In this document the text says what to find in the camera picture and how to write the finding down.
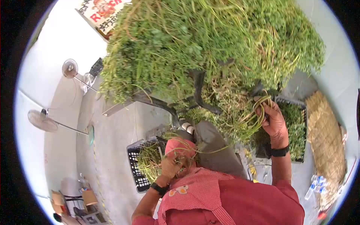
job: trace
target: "green plant bundle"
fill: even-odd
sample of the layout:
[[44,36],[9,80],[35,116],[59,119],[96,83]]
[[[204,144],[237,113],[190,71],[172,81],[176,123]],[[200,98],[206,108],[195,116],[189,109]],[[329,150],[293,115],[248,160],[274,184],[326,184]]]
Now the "green plant bundle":
[[301,106],[278,103],[289,133],[291,160],[300,159],[305,151],[306,125]]
[[158,149],[158,143],[153,143],[149,146],[143,146],[137,157],[139,171],[143,174],[150,183],[154,182],[160,175],[161,156]]
[[259,78],[269,89],[284,86],[296,67],[319,71],[324,61],[321,38],[293,0],[134,0],[107,51],[100,90],[116,102],[139,87],[183,99],[193,93],[189,69],[205,70],[208,85],[231,70],[234,87]]

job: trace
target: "dried straw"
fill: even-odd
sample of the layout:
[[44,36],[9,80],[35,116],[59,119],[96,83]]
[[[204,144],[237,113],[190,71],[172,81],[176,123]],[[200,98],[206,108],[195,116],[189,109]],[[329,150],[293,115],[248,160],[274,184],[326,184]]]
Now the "dried straw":
[[328,209],[337,198],[339,184],[345,176],[345,153],[339,124],[326,97],[317,91],[306,100],[308,141],[314,155],[316,174],[328,182],[327,193],[318,196],[319,210]]

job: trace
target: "fan stand pole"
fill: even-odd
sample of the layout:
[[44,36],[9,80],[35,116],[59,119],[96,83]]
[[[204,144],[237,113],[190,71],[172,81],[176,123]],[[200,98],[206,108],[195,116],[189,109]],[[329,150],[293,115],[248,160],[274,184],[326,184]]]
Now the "fan stand pole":
[[78,81],[80,81],[83,85],[86,85],[88,88],[92,89],[93,91],[96,91],[94,88],[92,88],[89,85],[87,85],[86,83],[82,82],[79,78],[77,78],[77,77],[74,77],[74,78],[77,79]]
[[57,124],[59,124],[59,125],[61,125],[61,126],[63,126],[63,127],[68,128],[68,129],[70,129],[70,130],[73,130],[73,131],[75,131],[75,132],[78,132],[78,133],[84,134],[84,135],[86,135],[86,136],[88,136],[88,135],[89,135],[88,133],[85,133],[85,132],[82,132],[82,131],[76,130],[76,129],[74,129],[74,128],[68,127],[68,126],[66,126],[66,125],[64,125],[64,124],[62,124],[62,123],[59,123],[59,122],[56,122],[56,123],[57,123]]

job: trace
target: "gray trousers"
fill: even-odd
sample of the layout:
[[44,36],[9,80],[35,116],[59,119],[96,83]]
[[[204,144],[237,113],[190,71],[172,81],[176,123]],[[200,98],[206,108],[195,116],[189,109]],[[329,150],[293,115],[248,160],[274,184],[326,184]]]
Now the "gray trousers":
[[[183,130],[177,130],[182,138],[195,143],[194,136]],[[204,143],[203,152],[213,152],[226,146],[225,140],[216,127],[208,121],[201,121],[195,126],[196,143]],[[215,153],[198,153],[200,166],[247,179],[240,156],[232,147]]]

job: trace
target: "watch strap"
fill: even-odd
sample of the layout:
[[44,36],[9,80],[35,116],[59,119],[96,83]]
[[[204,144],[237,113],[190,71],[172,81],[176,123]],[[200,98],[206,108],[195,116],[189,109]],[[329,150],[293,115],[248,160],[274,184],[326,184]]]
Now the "watch strap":
[[289,150],[290,150],[290,148],[289,148],[289,145],[288,145],[285,148],[271,149],[270,153],[274,157],[283,157],[283,156],[286,155],[286,153],[288,153]]
[[167,190],[169,189],[170,185],[167,185],[165,187],[160,187],[159,185],[157,185],[157,183],[152,183],[150,185],[151,188],[153,188],[154,190],[156,190],[159,195],[162,197],[164,197],[164,195],[166,194]]

